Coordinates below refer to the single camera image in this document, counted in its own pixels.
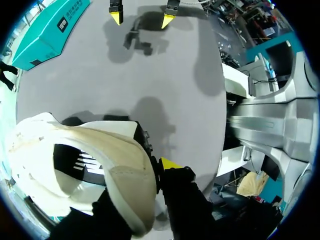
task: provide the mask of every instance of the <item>metal machine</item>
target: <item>metal machine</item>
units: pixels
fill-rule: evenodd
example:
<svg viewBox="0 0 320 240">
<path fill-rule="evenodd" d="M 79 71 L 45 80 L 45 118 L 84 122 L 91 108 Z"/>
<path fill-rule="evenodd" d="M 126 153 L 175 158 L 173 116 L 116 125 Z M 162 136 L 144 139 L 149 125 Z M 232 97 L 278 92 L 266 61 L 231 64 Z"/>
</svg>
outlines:
<svg viewBox="0 0 320 240">
<path fill-rule="evenodd" d="M 317 150 L 318 93 L 310 83 L 314 75 L 307 69 L 310 66 L 305 54 L 298 52 L 283 88 L 244 99 L 229 118 L 242 145 L 264 153 L 278 165 L 283 179 L 283 200 L 287 203 L 298 178 L 312 165 Z"/>
</svg>

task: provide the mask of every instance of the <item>cable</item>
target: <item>cable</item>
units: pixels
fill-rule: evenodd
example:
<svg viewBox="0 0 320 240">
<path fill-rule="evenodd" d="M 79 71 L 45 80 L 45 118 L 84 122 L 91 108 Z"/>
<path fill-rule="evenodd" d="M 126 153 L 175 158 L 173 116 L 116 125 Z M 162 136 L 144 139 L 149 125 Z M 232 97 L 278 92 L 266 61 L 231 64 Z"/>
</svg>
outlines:
<svg viewBox="0 0 320 240">
<path fill-rule="evenodd" d="M 254 172 L 255 172 L 256 174 L 259 174 L 259 172 L 255 169 L 254 161 L 252 160 L 252 150 L 251 150 L 251 148 L 248 148 L 248 149 L 249 149 L 249 152 L 250 152 L 250 159 L 249 159 L 249 161 L 251 162 L 252 168 L 253 168 L 253 170 L 254 170 Z"/>
<path fill-rule="evenodd" d="M 205 0 L 205 1 L 198 1 L 198 2 L 185 2 L 185 1 L 181 1 L 180 3 L 182 4 L 189 4 L 189 5 L 196 5 L 196 4 L 206 4 L 209 2 L 212 2 L 213 0 Z"/>
</svg>

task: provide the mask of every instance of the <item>shoe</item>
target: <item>shoe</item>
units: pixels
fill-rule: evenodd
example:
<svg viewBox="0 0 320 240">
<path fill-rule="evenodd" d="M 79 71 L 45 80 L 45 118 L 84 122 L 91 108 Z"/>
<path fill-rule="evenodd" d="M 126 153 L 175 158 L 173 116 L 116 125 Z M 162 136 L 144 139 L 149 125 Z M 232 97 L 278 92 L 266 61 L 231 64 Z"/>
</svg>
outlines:
<svg viewBox="0 0 320 240">
<path fill-rule="evenodd" d="M 13 178 L 49 216 L 64 217 L 70 207 L 92 215 L 92 203 L 107 188 L 133 236 L 142 237 L 155 220 L 157 185 L 151 161 L 133 138 L 103 130 L 104 121 L 94 123 L 96 127 L 65 126 L 50 113 L 21 121 L 6 142 Z M 79 153 L 65 159 L 57 145 Z M 84 182 L 84 175 L 92 180 L 102 176 L 104 185 Z"/>
</svg>

